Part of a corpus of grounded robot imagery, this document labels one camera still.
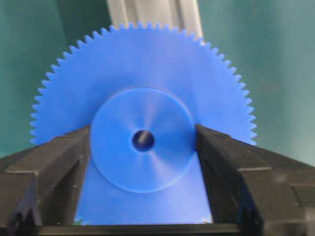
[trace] center hole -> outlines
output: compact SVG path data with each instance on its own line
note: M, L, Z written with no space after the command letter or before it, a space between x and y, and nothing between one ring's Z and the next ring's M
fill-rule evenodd
M138 151L148 151L154 144L154 137L149 131L140 130L133 136L132 141Z

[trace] teal background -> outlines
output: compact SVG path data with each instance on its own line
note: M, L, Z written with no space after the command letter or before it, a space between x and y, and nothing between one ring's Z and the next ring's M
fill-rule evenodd
M315 165L315 1L198 3L205 39L250 91L257 145ZM0 1L0 157L31 146L29 114L50 65L109 24L105 0Z
M250 91L257 145L315 165L315 1L198 3L205 39Z

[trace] blue gear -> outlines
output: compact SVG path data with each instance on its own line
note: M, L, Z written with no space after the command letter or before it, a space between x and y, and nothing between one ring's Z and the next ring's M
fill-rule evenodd
M201 223L210 210L194 124L254 144L241 77L185 30L130 24L93 36L47 73L31 115L32 142L91 124L92 159L76 215L84 223ZM133 143L139 131L154 139L145 151Z

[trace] circular hub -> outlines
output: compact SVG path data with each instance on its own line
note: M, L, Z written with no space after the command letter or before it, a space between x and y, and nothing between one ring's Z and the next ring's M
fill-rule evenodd
M152 192L176 181L194 152L194 122L173 95L154 88L117 93L92 121L92 158L116 186Z

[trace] gear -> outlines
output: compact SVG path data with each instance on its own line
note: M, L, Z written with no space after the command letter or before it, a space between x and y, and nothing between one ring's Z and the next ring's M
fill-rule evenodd
M249 92L223 54L185 30L150 23L110 29L85 36L47 73L31 115L32 142L91 124L92 161L77 209L85 223L199 223L210 212L194 124L254 144ZM183 197L189 192L194 196ZM110 207L102 207L105 195L114 201ZM121 203L127 196L131 208ZM191 197L198 202L186 214L181 206ZM176 211L157 207L167 202ZM142 213L150 219L137 206L147 207Z

